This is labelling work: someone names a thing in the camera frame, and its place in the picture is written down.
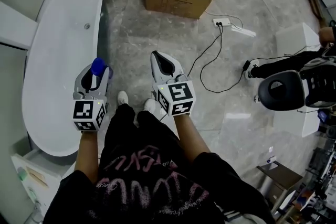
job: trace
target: white freestanding bathtub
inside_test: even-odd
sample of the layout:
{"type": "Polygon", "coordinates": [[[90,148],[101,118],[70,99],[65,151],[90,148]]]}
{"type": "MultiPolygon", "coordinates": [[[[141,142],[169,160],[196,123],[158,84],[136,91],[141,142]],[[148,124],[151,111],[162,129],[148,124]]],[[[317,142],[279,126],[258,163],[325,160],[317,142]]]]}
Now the white freestanding bathtub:
{"type": "Polygon", "coordinates": [[[77,75],[97,56],[102,0],[52,0],[29,52],[22,96],[24,122],[34,143],[53,156],[78,150],[72,123],[77,75]]]}

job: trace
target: marker cube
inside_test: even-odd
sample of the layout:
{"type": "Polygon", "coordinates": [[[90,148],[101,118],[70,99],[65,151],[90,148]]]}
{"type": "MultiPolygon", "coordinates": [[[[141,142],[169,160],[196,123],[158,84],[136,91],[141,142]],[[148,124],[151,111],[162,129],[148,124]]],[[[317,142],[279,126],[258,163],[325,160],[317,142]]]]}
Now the marker cube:
{"type": "Polygon", "coordinates": [[[196,102],[196,94],[191,81],[158,85],[156,98],[168,116],[191,113],[196,102]]]}
{"type": "Polygon", "coordinates": [[[78,131],[96,132],[106,115],[103,100],[74,100],[72,120],[78,131]]]}

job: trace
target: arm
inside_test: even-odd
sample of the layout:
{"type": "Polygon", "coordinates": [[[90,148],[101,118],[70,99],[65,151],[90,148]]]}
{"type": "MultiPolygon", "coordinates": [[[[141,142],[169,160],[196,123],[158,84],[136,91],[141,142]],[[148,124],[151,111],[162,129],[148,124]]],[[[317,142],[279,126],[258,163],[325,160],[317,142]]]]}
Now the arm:
{"type": "Polygon", "coordinates": [[[324,48],[329,42],[334,43],[335,42],[335,35],[334,32],[336,32],[335,27],[323,27],[319,31],[320,36],[320,43],[321,46],[324,48]]]}
{"type": "Polygon", "coordinates": [[[98,144],[96,132],[83,132],[75,170],[83,172],[92,183],[98,179],[98,144]]]}
{"type": "Polygon", "coordinates": [[[189,115],[175,116],[174,120],[178,136],[180,137],[181,147],[190,162],[193,162],[200,153],[210,152],[189,115]]]}
{"type": "Polygon", "coordinates": [[[202,153],[192,163],[194,181],[205,188],[225,212],[239,211],[275,224],[263,195],[238,176],[235,170],[215,153],[202,153]]]}

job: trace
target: black clothing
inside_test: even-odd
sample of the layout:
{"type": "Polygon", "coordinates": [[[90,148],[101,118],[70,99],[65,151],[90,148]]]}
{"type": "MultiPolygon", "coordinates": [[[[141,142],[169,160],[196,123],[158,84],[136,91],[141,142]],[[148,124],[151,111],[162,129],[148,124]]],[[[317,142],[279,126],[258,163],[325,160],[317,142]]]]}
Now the black clothing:
{"type": "Polygon", "coordinates": [[[186,220],[224,223],[221,210],[275,223],[264,197],[217,154],[189,164],[179,139],[150,112],[118,107],[106,133],[99,179],[75,171],[62,180],[44,223],[186,220]]]}
{"type": "Polygon", "coordinates": [[[321,57],[323,52],[323,48],[321,48],[319,51],[304,51],[283,60],[267,63],[260,67],[253,67],[250,71],[250,74],[254,78],[266,79],[269,76],[287,70],[300,71],[306,63],[321,57]]]}

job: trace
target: power strip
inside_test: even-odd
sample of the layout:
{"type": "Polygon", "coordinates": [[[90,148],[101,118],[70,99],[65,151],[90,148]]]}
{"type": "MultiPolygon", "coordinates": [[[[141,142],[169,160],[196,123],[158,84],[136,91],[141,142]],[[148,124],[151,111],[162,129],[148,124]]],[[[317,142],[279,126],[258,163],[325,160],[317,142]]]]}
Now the power strip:
{"type": "Polygon", "coordinates": [[[222,23],[223,26],[230,26],[231,22],[228,18],[213,19],[214,25],[217,27],[216,23],[222,23]]]}

